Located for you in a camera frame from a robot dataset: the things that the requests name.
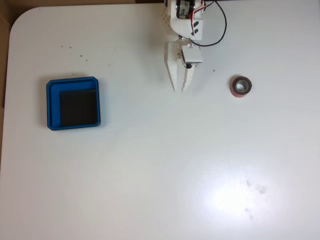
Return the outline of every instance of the robotic arm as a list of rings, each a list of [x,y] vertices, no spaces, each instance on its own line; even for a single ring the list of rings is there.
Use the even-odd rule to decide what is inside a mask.
[[[177,41],[168,43],[167,52],[164,53],[165,65],[173,90],[176,91],[178,63],[182,61],[185,67],[183,92],[192,81],[195,67],[203,62],[200,47],[189,39],[195,42],[202,39],[203,11],[206,6],[202,0],[167,0],[165,3],[171,28],[179,35]]]

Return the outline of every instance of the black wire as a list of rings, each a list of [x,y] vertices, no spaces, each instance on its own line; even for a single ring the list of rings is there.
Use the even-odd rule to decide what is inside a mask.
[[[208,45],[201,45],[201,44],[199,44],[199,43],[196,43],[196,42],[192,41],[192,39],[189,38],[189,40],[190,40],[193,44],[195,44],[195,45],[197,45],[197,46],[199,46],[199,47],[210,47],[210,46],[216,45],[216,44],[220,43],[220,42],[222,41],[222,39],[224,39],[224,37],[225,37],[226,31],[227,31],[227,17],[226,17],[226,14],[225,14],[224,10],[222,9],[222,7],[220,6],[220,4],[219,4],[216,0],[215,0],[215,3],[218,5],[218,7],[220,8],[220,10],[221,10],[221,12],[222,12],[222,14],[223,14],[223,16],[224,16],[225,27],[224,27],[223,35],[222,35],[222,37],[220,38],[219,41],[217,41],[217,42],[215,42],[215,43],[212,43],[212,44],[208,44]]]

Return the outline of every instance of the tape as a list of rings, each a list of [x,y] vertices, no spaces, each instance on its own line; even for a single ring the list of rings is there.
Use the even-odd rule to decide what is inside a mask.
[[[230,91],[236,98],[243,98],[251,91],[251,88],[251,81],[244,76],[237,77],[230,85]]]

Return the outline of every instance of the white plastic part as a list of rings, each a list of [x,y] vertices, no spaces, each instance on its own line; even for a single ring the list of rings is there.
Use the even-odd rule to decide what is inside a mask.
[[[170,25],[171,28],[180,36],[183,36],[188,39],[194,39],[192,35],[192,27],[191,27],[191,20],[190,19],[179,19],[177,18],[177,1],[176,0],[169,0],[168,8],[170,8]],[[201,6],[201,2],[199,0],[195,1],[195,8]],[[197,30],[195,37],[197,40],[202,40],[202,32],[203,32],[203,13],[202,11],[197,12],[194,15],[194,22],[198,22],[194,30]]]
[[[184,92],[190,85],[191,81],[192,81],[192,77],[194,75],[195,72],[195,65],[192,65],[191,68],[185,68],[184,70],[184,83],[183,83],[183,87],[182,87],[182,92]]]
[[[182,55],[183,55],[183,60],[186,64],[188,63],[199,64],[203,62],[200,47],[196,45],[193,47],[190,47],[190,45],[182,46]]]
[[[164,51],[164,62],[168,71],[173,91],[177,90],[178,42],[169,41]]]

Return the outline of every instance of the red wire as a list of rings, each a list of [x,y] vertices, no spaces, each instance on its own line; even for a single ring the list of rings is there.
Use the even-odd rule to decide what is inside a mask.
[[[202,7],[199,7],[197,10],[193,10],[191,13],[190,13],[190,19],[191,19],[191,28],[192,28],[192,32],[193,32],[193,36],[194,36],[194,39],[196,39],[196,33],[195,33],[195,30],[194,30],[194,16],[197,12],[203,10],[203,9],[206,9],[207,7],[209,7],[211,4],[213,4],[215,2],[212,1],[212,3],[208,4],[208,5],[205,5],[205,6],[202,6]]]

